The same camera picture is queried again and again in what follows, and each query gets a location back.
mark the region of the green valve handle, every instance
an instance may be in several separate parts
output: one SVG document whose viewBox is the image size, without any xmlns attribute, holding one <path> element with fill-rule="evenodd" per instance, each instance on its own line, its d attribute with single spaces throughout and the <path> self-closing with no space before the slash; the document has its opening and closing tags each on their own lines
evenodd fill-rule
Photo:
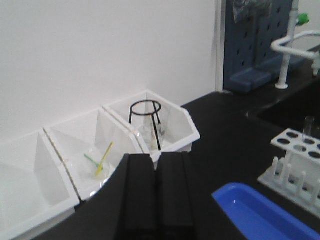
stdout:
<svg viewBox="0 0 320 240">
<path fill-rule="evenodd" d="M 297 21 L 296 21 L 296 25 L 297 26 L 302 26 L 304 24 L 307 24 L 310 21 L 309 16 L 307 13 L 301 13 L 299 14 Z"/>
</svg>

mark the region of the blue pegboard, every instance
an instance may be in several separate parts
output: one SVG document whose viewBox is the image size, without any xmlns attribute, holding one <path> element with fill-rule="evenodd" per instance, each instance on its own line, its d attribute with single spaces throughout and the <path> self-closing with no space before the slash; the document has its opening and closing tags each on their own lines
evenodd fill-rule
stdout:
<svg viewBox="0 0 320 240">
<path fill-rule="evenodd" d="M 226 1 L 223 88 L 248 93 L 279 78 L 283 55 L 271 50 L 287 35 L 292 0 L 274 0 L 270 16 L 234 21 L 232 1 Z M 289 71 L 303 63 L 292 56 Z"/>
</svg>

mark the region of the white test tube rack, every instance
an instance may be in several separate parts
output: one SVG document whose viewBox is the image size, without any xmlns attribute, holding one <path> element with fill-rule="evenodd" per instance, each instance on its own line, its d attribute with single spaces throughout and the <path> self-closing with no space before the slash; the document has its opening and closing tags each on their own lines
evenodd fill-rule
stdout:
<svg viewBox="0 0 320 240">
<path fill-rule="evenodd" d="M 286 151 L 258 181 L 320 218 L 320 141 L 287 129 L 271 144 Z"/>
</svg>

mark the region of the test tube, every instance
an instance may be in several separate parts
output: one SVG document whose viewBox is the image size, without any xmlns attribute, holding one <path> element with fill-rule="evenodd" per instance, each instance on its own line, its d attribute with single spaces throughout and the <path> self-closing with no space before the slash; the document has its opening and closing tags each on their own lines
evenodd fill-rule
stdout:
<svg viewBox="0 0 320 240">
<path fill-rule="evenodd" d="M 306 116 L 304 119 L 302 141 L 305 141 L 307 137 L 312 137 L 312 128 L 315 122 L 313 116 Z"/>
</svg>

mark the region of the white wall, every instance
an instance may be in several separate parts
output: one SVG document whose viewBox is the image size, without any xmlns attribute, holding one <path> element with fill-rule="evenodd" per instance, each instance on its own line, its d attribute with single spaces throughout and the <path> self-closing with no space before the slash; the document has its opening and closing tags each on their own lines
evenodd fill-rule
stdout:
<svg viewBox="0 0 320 240">
<path fill-rule="evenodd" d="M 320 0 L 300 0 L 299 13 L 308 13 L 310 22 L 303 26 L 297 26 L 295 33 L 307 30 L 320 30 Z M 293 43 L 294 48 L 309 50 L 320 45 L 320 37 L 305 37 Z"/>
<path fill-rule="evenodd" d="M 146 88 L 215 90 L 215 0 L 0 0 L 0 143 Z"/>
</svg>

